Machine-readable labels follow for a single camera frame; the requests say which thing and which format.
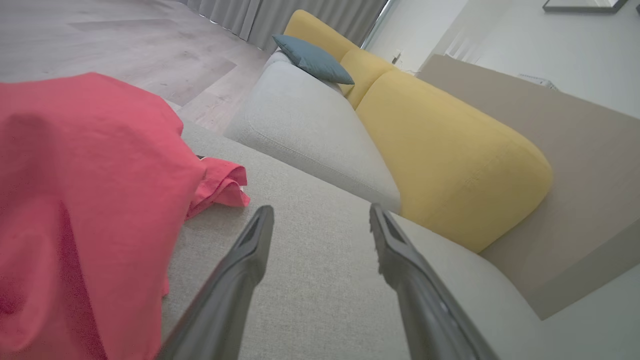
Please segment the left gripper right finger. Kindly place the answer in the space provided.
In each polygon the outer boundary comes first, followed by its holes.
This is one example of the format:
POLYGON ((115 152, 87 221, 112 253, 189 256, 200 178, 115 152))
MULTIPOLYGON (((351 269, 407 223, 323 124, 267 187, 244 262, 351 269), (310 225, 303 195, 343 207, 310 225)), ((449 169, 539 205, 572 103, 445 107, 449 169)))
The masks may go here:
POLYGON ((370 232, 378 271, 397 294, 413 360, 496 360, 498 356, 388 210, 373 203, 370 232))

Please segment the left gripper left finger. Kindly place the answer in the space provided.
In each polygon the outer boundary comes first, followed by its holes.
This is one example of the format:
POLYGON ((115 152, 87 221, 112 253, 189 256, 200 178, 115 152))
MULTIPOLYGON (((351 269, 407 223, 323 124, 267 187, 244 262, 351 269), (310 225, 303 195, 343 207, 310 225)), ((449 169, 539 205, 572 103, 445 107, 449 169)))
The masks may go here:
POLYGON ((163 342, 160 360, 236 360, 254 290, 268 263, 275 213, 263 205, 163 342))

